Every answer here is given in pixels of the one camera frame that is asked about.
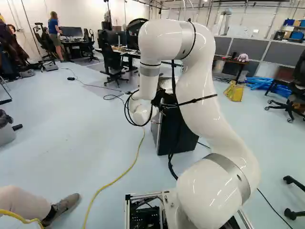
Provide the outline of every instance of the blue shirt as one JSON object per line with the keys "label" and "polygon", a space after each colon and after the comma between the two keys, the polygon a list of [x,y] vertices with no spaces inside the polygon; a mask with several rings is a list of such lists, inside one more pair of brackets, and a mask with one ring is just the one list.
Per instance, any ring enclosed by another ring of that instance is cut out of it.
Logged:
{"label": "blue shirt", "polygon": [[57,35],[57,31],[55,29],[55,25],[58,25],[58,21],[56,19],[51,19],[51,20],[49,20],[48,24],[49,24],[49,33]]}

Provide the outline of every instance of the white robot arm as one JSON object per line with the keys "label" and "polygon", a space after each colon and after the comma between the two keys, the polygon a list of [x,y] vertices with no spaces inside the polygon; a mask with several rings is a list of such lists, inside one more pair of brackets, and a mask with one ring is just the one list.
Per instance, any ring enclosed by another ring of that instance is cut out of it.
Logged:
{"label": "white robot arm", "polygon": [[176,191],[181,208],[198,229],[218,229],[255,191],[260,169],[252,152],[223,117],[214,96],[214,37],[198,23],[160,19],[141,27],[139,47],[140,88],[129,106],[137,125],[147,122],[150,113],[154,116],[158,112],[141,100],[155,97],[161,60],[182,60],[184,64],[176,85],[179,104],[202,98],[181,105],[180,110],[187,126],[207,140],[212,153],[179,177]]}

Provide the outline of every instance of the concrete floor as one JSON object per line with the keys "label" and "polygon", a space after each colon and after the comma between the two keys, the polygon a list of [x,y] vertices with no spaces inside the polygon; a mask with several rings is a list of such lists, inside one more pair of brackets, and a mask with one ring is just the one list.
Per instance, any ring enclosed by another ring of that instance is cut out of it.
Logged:
{"label": "concrete floor", "polygon": [[[58,63],[58,66],[72,69],[84,83],[103,86],[106,81],[105,75],[89,67],[74,63]],[[168,66],[163,66],[162,72],[171,75]],[[53,229],[81,228],[93,194],[130,166],[142,137],[142,129],[125,120],[120,100],[102,99],[106,94],[120,92],[67,81],[68,76],[72,76],[69,70],[59,69],[37,72],[34,77],[11,82],[13,102],[0,106],[14,118],[15,125],[24,126],[15,141],[0,148],[0,186],[17,185],[51,202],[73,192],[82,196],[79,206],[56,221]],[[135,88],[136,76],[131,78],[130,84],[122,83],[122,91]],[[115,84],[109,87],[117,89]],[[260,162],[260,190],[282,215],[287,207],[305,210],[305,193],[282,181],[282,177],[291,175],[305,183],[303,120],[296,117],[290,124],[284,111],[265,111],[268,97],[263,91],[245,88],[243,102],[233,103],[222,94],[227,84],[215,82],[215,87],[224,115]],[[0,98],[5,96],[0,89]],[[88,229],[122,229],[125,194],[143,194],[175,186],[167,157],[157,156],[149,125],[145,130],[137,164],[96,198]],[[174,170],[180,174],[208,153],[208,149],[198,144],[193,152],[174,156]],[[288,228],[258,192],[252,195],[244,210],[256,229]],[[305,217],[288,221],[294,229],[304,228]],[[0,225],[5,229],[37,228],[8,217],[2,217]]]}

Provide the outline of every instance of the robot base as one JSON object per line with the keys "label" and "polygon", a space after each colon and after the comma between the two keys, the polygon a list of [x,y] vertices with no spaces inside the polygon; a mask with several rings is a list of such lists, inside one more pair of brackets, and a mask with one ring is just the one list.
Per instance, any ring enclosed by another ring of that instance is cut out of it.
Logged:
{"label": "robot base", "polygon": [[[160,206],[142,208],[151,201],[159,200]],[[247,229],[247,218],[244,213],[239,215]],[[127,194],[125,196],[125,229],[198,229],[179,206],[175,189],[144,195]],[[220,229],[240,229],[233,216]]]}

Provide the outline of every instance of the beige pants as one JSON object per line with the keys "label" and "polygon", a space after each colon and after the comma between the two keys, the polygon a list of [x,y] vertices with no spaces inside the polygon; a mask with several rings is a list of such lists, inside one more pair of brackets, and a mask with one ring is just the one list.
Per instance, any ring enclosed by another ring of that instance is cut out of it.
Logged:
{"label": "beige pants", "polygon": [[0,187],[0,209],[14,212],[25,219],[43,220],[51,210],[51,204],[42,197],[10,185]]}

